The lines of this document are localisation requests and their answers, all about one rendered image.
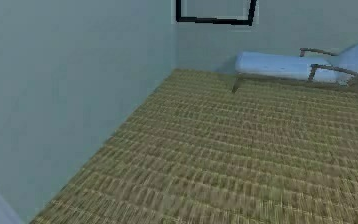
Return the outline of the pale blue lounge chair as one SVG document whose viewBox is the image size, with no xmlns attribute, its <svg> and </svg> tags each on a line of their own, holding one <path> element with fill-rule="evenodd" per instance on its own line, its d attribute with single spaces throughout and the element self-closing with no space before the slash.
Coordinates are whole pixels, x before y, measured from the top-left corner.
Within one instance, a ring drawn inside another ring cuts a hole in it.
<svg viewBox="0 0 358 224">
<path fill-rule="evenodd" d="M 253 74 L 348 86 L 358 81 L 358 43 L 336 53 L 301 48 L 298 56 L 243 51 L 236 57 L 238 74 Z"/>
</svg>

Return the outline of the black framed wall picture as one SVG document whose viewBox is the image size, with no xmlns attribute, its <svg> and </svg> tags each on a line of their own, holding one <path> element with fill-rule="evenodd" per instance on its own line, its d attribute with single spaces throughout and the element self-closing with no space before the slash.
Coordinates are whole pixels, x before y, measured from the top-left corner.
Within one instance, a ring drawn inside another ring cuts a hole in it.
<svg viewBox="0 0 358 224">
<path fill-rule="evenodd" d="M 252 26 L 258 0 L 173 0 L 178 23 Z"/>
</svg>

